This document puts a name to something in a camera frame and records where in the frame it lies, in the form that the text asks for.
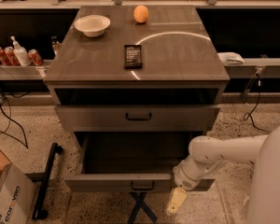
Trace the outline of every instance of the concrete floor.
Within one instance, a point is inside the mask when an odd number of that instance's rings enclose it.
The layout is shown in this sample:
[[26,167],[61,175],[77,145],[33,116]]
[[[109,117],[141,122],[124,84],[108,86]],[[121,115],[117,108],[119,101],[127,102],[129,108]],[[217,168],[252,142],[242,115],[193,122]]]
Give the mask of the concrete floor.
[[[223,104],[208,135],[229,139],[264,134],[253,128],[250,120],[244,121],[245,112],[253,107],[254,103]],[[11,115],[25,130],[29,148],[4,134],[0,135],[0,148],[24,173],[44,171],[51,143],[58,143],[64,150],[55,158],[44,202],[48,218],[29,219],[27,223],[127,223],[134,206],[129,193],[71,193],[64,183],[64,177],[76,170],[79,152],[70,133],[63,130],[53,105],[21,105],[19,102],[11,107]],[[261,129],[273,130],[280,125],[280,103],[259,104],[253,118]],[[6,126],[7,119],[0,111],[0,129]],[[22,132],[15,124],[11,123],[7,132],[23,141]],[[158,217],[157,223],[245,224],[252,177],[250,167],[228,163],[215,173],[216,181],[208,191],[189,192],[174,217],[165,214],[169,193],[148,194],[146,203]],[[135,223],[152,222],[140,210]]]

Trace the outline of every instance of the closed drawer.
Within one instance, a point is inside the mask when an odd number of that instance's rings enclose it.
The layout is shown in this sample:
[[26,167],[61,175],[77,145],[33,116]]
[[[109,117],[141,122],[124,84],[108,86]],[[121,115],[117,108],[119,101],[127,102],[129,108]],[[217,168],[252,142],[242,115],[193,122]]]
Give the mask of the closed drawer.
[[219,105],[58,105],[67,131],[204,131],[210,130]]
[[72,191],[167,192],[173,168],[188,156],[191,133],[87,133]]

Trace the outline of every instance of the gray cabinet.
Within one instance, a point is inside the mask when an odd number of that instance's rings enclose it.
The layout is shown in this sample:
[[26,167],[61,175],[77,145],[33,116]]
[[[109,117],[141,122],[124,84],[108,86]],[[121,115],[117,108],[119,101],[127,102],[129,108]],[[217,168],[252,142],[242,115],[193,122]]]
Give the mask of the gray cabinet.
[[[111,20],[102,36],[73,26],[44,82],[63,127],[77,140],[72,191],[169,191],[192,137],[211,130],[229,76],[192,6],[82,7],[76,19]],[[124,46],[141,45],[143,67],[124,68]]]

